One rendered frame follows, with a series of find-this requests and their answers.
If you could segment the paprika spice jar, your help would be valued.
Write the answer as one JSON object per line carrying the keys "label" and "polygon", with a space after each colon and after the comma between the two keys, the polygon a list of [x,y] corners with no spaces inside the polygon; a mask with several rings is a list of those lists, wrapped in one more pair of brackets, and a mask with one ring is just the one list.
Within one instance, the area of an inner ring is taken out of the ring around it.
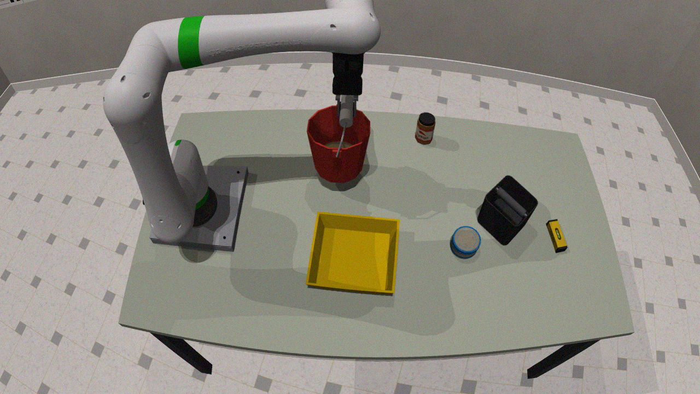
{"label": "paprika spice jar", "polygon": [[430,144],[433,139],[435,128],[435,117],[432,114],[423,112],[418,117],[417,131],[415,138],[420,144]]}

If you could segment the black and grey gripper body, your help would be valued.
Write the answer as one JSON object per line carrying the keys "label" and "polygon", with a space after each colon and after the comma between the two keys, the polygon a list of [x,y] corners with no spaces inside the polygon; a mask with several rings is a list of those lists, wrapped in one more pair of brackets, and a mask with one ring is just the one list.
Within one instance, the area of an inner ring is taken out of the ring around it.
{"label": "black and grey gripper body", "polygon": [[332,93],[335,95],[361,95],[364,53],[357,55],[332,53],[332,55],[334,74]]}

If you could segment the yellow square tray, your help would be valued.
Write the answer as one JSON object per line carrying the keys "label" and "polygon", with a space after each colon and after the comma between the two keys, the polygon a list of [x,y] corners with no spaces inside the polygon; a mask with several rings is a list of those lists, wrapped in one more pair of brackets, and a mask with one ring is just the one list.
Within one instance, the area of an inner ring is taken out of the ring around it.
{"label": "yellow square tray", "polygon": [[392,218],[317,212],[306,285],[394,293],[399,223]]}

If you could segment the yellow pocket level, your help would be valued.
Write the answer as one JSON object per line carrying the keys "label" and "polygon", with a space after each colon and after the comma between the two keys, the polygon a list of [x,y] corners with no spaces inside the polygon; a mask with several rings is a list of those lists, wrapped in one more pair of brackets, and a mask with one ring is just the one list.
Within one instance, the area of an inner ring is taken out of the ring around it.
{"label": "yellow pocket level", "polygon": [[558,219],[553,219],[547,222],[547,229],[549,230],[550,237],[552,239],[553,248],[555,252],[563,252],[567,250],[567,243],[562,234],[562,229],[558,224]]}

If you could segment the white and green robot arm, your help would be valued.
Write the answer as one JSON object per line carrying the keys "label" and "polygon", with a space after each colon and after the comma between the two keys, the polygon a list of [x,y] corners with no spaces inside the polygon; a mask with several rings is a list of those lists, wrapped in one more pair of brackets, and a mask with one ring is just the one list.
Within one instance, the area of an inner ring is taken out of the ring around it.
{"label": "white and green robot arm", "polygon": [[196,146],[188,140],[167,145],[162,91],[168,72],[263,53],[359,54],[377,44],[373,0],[325,0],[325,8],[169,19],[135,33],[103,93],[103,110],[159,240],[178,244],[217,211]]}

